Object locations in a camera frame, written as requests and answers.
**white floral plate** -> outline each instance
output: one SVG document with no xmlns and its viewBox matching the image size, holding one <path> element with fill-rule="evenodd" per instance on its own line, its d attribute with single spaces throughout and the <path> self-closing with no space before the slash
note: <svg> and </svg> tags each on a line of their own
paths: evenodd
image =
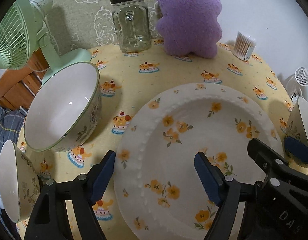
<svg viewBox="0 0 308 240">
<path fill-rule="evenodd" d="M 119 209 L 140 240 L 203 239 L 217 207 L 194 168 L 203 151 L 239 182 L 265 174 L 247 155 L 258 138 L 280 155 L 273 123 L 257 103 L 229 87 L 191 83 L 167 90 L 132 119 L 117 151 L 114 189 Z M 240 204 L 231 238 L 239 232 Z"/>
</svg>

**white wall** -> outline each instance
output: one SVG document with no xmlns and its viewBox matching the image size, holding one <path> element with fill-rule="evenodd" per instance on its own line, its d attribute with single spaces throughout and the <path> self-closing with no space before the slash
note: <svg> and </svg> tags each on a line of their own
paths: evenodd
<svg viewBox="0 0 308 240">
<path fill-rule="evenodd" d="M 295 0 L 221 0 L 222 42 L 237 32 L 257 40 L 260 54 L 283 81 L 296 68 L 308 68 L 308 18 Z"/>
</svg>

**tablecloth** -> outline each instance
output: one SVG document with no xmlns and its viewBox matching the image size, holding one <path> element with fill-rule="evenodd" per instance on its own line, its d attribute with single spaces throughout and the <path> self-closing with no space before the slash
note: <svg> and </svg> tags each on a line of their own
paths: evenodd
<svg viewBox="0 0 308 240">
<path fill-rule="evenodd" d="M 102 118 L 82 146 L 86 153 L 84 166 L 79 168 L 70 161 L 68 152 L 32 152 L 25 144 L 23 128 L 21 129 L 18 146 L 26 152 L 41 178 L 63 182 L 87 173 L 91 166 L 102 160 L 108 150 L 115 151 L 118 148 L 124 130 L 115 133 L 117 125 L 124 126 L 125 122 L 128 123 L 127 119 L 135 116 L 157 94 L 191 82 L 222 84 L 244 93 L 267 112 L 278 132 L 272 136 L 283 139 L 293 105 L 275 73 L 259 55 L 253 54 L 249 61 L 241 61 L 232 54 L 229 45 L 220 43 L 214 59 L 203 59 L 195 55 L 173 57 L 165 54 L 163 44 L 163 40 L 154 40 L 151 49 L 130 54 L 123 54 L 117 44 L 90 50 L 93 53 L 91 62 L 100 71 Z M 125 129 L 135 127 L 125 125 Z M 293 162 L 291 167 L 308 174 L 308 169 Z M 107 239 L 137 239 L 119 212 L 113 179 L 102 201 L 93 206 L 93 209 Z M 79 240 L 81 237 L 69 201 L 67 212 L 74 239 Z M 27 220 L 17 226 L 23 238 Z"/>
</svg>

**wooden chair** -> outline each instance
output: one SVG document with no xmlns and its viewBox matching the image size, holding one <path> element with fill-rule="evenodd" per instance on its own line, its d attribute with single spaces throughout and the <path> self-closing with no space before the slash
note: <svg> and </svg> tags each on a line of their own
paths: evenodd
<svg viewBox="0 0 308 240">
<path fill-rule="evenodd" d="M 20 106 L 28 109 L 45 74 L 32 69 L 40 71 L 48 67 L 41 49 L 38 49 L 23 68 L 6 70 L 0 78 L 0 106 L 11 110 L 19 109 Z"/>
</svg>

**purple pillow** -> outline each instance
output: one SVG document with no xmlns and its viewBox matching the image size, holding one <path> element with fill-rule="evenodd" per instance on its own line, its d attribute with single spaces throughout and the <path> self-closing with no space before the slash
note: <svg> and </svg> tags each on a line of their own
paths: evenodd
<svg viewBox="0 0 308 240">
<path fill-rule="evenodd" d="M 220 0 L 158 0 L 163 17 L 156 29 L 164 38 L 169 55 L 182 56 L 190 52 L 213 58 L 222 37 L 217 22 L 221 13 Z"/>
</svg>

